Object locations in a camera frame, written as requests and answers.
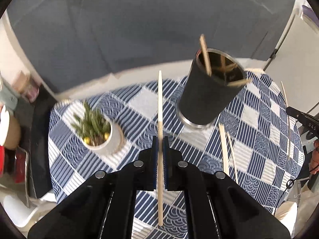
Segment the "person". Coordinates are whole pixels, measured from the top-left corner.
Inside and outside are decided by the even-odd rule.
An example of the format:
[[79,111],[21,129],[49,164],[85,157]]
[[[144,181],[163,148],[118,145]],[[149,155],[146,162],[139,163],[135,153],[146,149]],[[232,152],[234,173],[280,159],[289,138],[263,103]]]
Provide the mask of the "person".
[[319,139],[314,141],[314,150],[312,151],[312,158],[309,163],[309,170],[311,174],[316,174],[319,171]]

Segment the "green plant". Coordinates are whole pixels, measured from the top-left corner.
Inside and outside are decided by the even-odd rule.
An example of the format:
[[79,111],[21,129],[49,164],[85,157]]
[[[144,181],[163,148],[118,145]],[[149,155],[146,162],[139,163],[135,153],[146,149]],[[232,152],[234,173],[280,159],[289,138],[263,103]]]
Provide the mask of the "green plant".
[[99,146],[108,139],[111,133],[111,124],[104,118],[100,110],[92,110],[86,101],[83,102],[83,106],[85,109],[84,118],[81,119],[79,115],[74,114],[77,123],[71,125],[86,144]]

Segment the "white chair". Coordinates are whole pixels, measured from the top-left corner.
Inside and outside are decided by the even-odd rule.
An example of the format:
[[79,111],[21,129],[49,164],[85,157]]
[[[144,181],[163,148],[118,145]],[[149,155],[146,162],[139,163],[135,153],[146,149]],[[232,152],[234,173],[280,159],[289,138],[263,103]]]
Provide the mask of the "white chair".
[[286,201],[277,209],[275,217],[289,230],[292,235],[297,218],[297,203]]
[[0,202],[12,222],[23,232],[27,232],[42,216],[56,206],[55,202],[37,200],[32,201],[28,208],[16,193],[4,188],[0,188]]

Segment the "checkered tablecloth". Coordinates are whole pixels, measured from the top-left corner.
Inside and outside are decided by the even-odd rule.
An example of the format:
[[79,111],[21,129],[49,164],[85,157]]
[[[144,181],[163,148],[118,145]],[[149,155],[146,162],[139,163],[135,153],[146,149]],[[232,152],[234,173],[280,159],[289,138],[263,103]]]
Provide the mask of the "checkered tablecloth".
[[[288,127],[284,98],[278,86],[262,72],[247,72],[247,76],[253,81],[215,122],[223,123],[232,137],[239,185],[273,212],[286,182],[299,174],[304,154],[296,120],[290,118]],[[186,77],[163,80],[164,135],[169,137],[171,148],[182,152],[184,160],[214,173],[223,166],[218,129],[213,124],[206,130],[194,131],[185,127],[176,115],[175,104],[186,80]],[[117,171],[135,160],[140,150],[151,146],[152,137],[157,134],[157,81],[120,88],[87,101],[120,125],[125,143],[120,152],[100,157],[81,143],[70,126],[73,113],[83,110],[81,102],[54,108],[49,124],[49,166],[58,203],[97,170]],[[234,179],[232,160],[229,164]],[[164,226],[159,227],[155,193],[138,192],[132,238],[187,238],[183,192],[165,192],[163,200]]]

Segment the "chopstick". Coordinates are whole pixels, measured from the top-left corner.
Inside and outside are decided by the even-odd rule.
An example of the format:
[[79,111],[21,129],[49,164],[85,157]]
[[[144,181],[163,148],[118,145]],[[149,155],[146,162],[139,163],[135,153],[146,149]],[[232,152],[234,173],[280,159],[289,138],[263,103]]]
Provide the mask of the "chopstick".
[[221,137],[221,151],[223,155],[223,170],[229,176],[229,164],[228,164],[228,153],[227,153],[227,143],[226,143],[226,134],[225,127],[223,124],[218,123],[218,128]]
[[226,72],[226,60],[223,55],[221,55],[221,70],[222,72]]
[[231,152],[231,155],[232,155],[232,163],[234,165],[235,180],[236,180],[236,183],[238,184],[238,175],[237,175],[237,166],[236,166],[236,160],[235,160],[235,153],[234,153],[234,149],[232,147],[232,140],[230,139],[230,134],[229,134],[228,131],[227,131],[227,138],[228,138],[228,141],[229,141],[230,152]]
[[230,72],[234,68],[236,68],[237,66],[238,65],[236,63],[232,63],[230,65],[225,66],[224,69],[222,69],[221,67],[212,67],[212,70],[216,70],[216,71],[220,71],[220,72]]
[[212,76],[211,62],[209,60],[209,55],[208,55],[208,52],[207,52],[207,45],[206,45],[204,34],[200,35],[199,43],[200,43],[200,47],[202,49],[202,54],[203,54],[203,57],[204,57],[206,73],[207,73],[208,76]]
[[238,80],[238,81],[233,81],[233,82],[229,82],[227,84],[227,86],[232,86],[232,87],[240,87],[242,85],[246,85],[247,83],[250,83],[252,80],[250,78],[248,79],[242,79],[242,80]]
[[[284,94],[284,99],[285,99],[285,103],[286,103],[286,108],[288,107],[288,102],[287,102],[287,96],[286,96],[286,91],[285,91],[285,88],[284,88],[284,84],[281,82],[281,88],[282,88],[282,91],[283,91],[283,94]],[[291,134],[291,131],[290,131],[290,118],[289,116],[287,115],[287,124],[288,124],[288,139],[289,139],[289,146],[288,146],[288,155],[290,157],[290,148],[291,148],[291,140],[290,140],[290,134]]]
[[158,159],[157,159],[157,199],[158,199],[158,216],[159,226],[163,225],[163,83],[162,71],[159,71],[158,81]]

